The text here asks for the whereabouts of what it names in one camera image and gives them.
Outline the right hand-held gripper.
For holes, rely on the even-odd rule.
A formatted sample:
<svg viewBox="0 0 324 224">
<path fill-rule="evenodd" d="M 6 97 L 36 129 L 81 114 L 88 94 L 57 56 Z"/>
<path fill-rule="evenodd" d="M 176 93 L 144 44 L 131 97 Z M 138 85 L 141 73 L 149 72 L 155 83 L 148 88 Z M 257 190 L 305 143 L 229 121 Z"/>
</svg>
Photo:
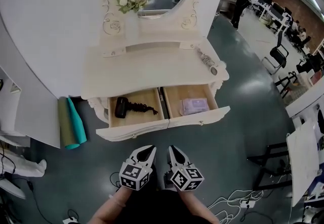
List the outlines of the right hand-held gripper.
<svg viewBox="0 0 324 224">
<path fill-rule="evenodd" d="M 164 175 L 164 184 L 167 190 L 194 191 L 204 181 L 201 172 L 191 166 L 188 156 L 174 145 L 169 146 L 169 166 L 173 168 Z"/>
</svg>

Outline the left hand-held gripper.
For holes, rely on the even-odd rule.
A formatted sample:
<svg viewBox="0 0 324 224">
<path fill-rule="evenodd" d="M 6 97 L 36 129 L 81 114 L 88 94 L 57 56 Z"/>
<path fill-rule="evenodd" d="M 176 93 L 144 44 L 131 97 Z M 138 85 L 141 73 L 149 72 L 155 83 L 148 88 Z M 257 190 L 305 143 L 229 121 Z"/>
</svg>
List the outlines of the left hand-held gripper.
<svg viewBox="0 0 324 224">
<path fill-rule="evenodd" d="M 130 159 L 123 162 L 119 172 L 121 186 L 131 190 L 141 190 L 150 179 L 155 160 L 156 146 L 146 145 L 134 150 Z"/>
</svg>

